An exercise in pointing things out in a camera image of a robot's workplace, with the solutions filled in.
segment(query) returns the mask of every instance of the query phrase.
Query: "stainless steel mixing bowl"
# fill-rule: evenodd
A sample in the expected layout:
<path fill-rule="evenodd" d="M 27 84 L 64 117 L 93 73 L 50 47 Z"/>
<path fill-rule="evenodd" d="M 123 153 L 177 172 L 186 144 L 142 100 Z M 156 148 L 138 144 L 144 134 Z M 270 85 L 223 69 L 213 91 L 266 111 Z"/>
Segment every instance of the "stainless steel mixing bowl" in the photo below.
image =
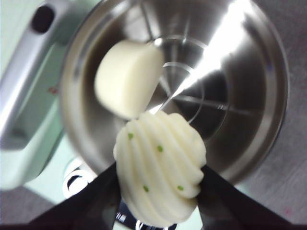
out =
<path fill-rule="evenodd" d="M 236 183 L 263 159 L 280 128 L 288 84 L 281 42 L 263 12 L 248 0 L 107 0 L 71 42 L 61 83 L 64 125 L 96 173 L 114 162 L 126 121 L 99 104 L 93 82 L 122 39 L 161 48 L 165 65 L 148 109 L 189 120 L 210 167 Z"/>

